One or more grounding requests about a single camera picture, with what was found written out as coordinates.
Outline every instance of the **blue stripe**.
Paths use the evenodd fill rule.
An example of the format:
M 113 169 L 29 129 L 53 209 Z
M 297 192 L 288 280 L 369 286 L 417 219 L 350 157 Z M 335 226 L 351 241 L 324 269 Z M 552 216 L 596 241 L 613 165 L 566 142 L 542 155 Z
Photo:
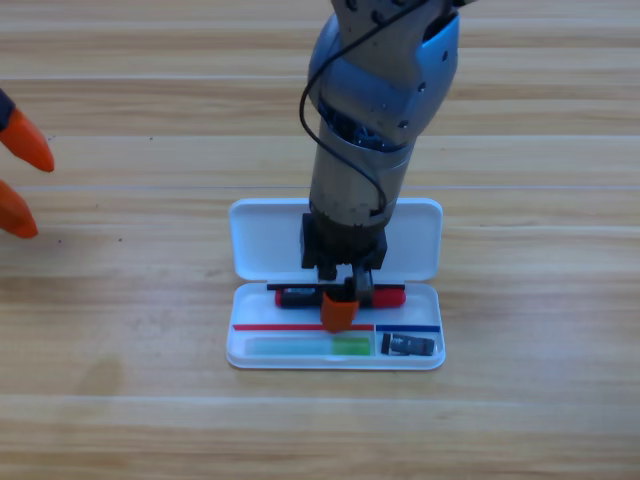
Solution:
M 376 325 L 376 332 L 440 333 L 439 325 Z

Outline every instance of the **robotic arm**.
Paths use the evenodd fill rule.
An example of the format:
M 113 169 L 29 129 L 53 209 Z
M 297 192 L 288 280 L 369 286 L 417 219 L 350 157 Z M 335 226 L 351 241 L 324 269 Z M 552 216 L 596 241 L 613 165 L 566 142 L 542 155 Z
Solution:
M 302 266 L 331 281 L 338 265 L 351 265 L 355 301 L 372 294 L 371 270 L 382 267 L 384 229 L 416 139 L 453 82 L 458 8 L 467 3 L 332 0 L 300 105 L 318 144 Z M 304 119 L 307 97 L 322 117 L 319 135 Z

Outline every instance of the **orange claw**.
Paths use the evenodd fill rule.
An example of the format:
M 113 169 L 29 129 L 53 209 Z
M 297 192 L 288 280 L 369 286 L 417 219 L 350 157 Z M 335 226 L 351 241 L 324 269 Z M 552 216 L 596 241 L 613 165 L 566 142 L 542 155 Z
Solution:
M 0 89 L 0 142 L 16 157 L 39 170 L 53 172 L 54 161 L 47 139 Z M 27 203 L 0 180 L 0 229 L 20 238 L 32 238 L 38 227 Z
M 0 142 L 16 157 L 37 169 L 53 172 L 55 165 L 47 139 L 17 108 L 9 117 L 7 127 L 0 132 Z
M 33 238 L 38 227 L 23 198 L 0 180 L 0 228 L 20 238 Z

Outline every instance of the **white plastic case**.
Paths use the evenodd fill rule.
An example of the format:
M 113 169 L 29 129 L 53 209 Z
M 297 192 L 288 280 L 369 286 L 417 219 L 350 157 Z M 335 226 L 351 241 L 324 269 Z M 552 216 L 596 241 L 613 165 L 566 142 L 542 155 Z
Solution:
M 235 293 L 228 361 L 252 369 L 431 370 L 442 365 L 446 348 L 438 295 L 424 283 L 438 270 L 440 205 L 430 199 L 399 199 L 385 230 L 385 261 L 381 270 L 373 272 L 373 280 L 405 284 L 406 303 L 400 308 L 360 309 L 353 329 L 337 335 L 322 329 L 319 308 L 280 308 L 275 293 L 267 289 L 275 283 L 318 283 L 316 270 L 301 267 L 302 214 L 308 211 L 306 198 L 246 199 L 231 206 L 236 273 L 255 283 Z M 350 268 L 342 266 L 336 281 L 350 274 Z M 383 354 L 385 333 L 431 339 L 433 354 Z

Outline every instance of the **red stripe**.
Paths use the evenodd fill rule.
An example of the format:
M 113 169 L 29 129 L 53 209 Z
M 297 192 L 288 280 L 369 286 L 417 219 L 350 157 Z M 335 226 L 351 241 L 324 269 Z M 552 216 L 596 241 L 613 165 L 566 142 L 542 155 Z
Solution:
M 296 325 L 296 324 L 290 324 L 290 325 L 269 325 L 269 324 L 239 324 L 239 325 L 234 325 L 233 326 L 234 330 L 240 331 L 240 332 L 247 332 L 247 331 L 260 331 L 260 332 L 282 332 L 282 331 L 313 331 L 313 332 L 321 332 L 321 331 L 325 331 L 325 328 L 322 325 Z M 349 328 L 349 331 L 367 331 L 367 332 L 371 332 L 373 331 L 373 325 L 351 325 L 351 328 Z

